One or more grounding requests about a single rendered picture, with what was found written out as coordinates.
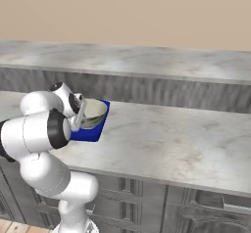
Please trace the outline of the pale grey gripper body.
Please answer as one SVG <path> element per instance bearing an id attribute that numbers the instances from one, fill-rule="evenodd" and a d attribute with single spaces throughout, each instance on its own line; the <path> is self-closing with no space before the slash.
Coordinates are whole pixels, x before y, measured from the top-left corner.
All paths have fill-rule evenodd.
<path id="1" fill-rule="evenodd" d="M 84 117 L 84 111 L 86 108 L 87 102 L 83 99 L 80 103 L 80 108 L 78 114 L 72 118 L 72 131 L 79 131 L 81 120 Z"/>

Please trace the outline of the silver metal bowl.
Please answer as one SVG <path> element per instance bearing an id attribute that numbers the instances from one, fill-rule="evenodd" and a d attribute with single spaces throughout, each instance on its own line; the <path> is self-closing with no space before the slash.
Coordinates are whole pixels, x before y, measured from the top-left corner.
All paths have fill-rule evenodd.
<path id="1" fill-rule="evenodd" d="M 87 99 L 80 127 L 90 129 L 97 126 L 104 118 L 107 106 L 104 102 L 96 99 Z"/>

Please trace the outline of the blue tray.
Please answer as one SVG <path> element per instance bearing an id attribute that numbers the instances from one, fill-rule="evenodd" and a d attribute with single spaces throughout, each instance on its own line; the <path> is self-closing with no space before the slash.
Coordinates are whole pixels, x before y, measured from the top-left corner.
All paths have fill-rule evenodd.
<path id="1" fill-rule="evenodd" d="M 107 112 L 102 121 L 95 127 L 90 129 L 79 128 L 79 131 L 73 131 L 71 134 L 72 141 L 83 141 L 83 142 L 97 142 L 101 136 L 104 124 L 106 122 L 107 115 L 110 111 L 110 102 L 107 100 L 100 100 L 107 106 Z"/>

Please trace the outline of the grey cupboard door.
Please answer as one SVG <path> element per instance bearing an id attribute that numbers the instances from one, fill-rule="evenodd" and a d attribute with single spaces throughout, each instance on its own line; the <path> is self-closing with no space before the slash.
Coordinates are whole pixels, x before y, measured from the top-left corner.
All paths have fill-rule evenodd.
<path id="1" fill-rule="evenodd" d="M 86 208 L 101 233 L 161 233 L 166 187 L 96 174 L 99 192 Z"/>
<path id="2" fill-rule="evenodd" d="M 60 222 L 59 202 L 38 195 L 20 175 L 20 165 L 0 159 L 0 172 L 18 205 L 25 223 L 54 229 Z"/>
<path id="3" fill-rule="evenodd" d="M 162 233 L 251 233 L 251 215 L 225 211 L 222 197 L 251 207 L 251 198 L 168 185 Z"/>

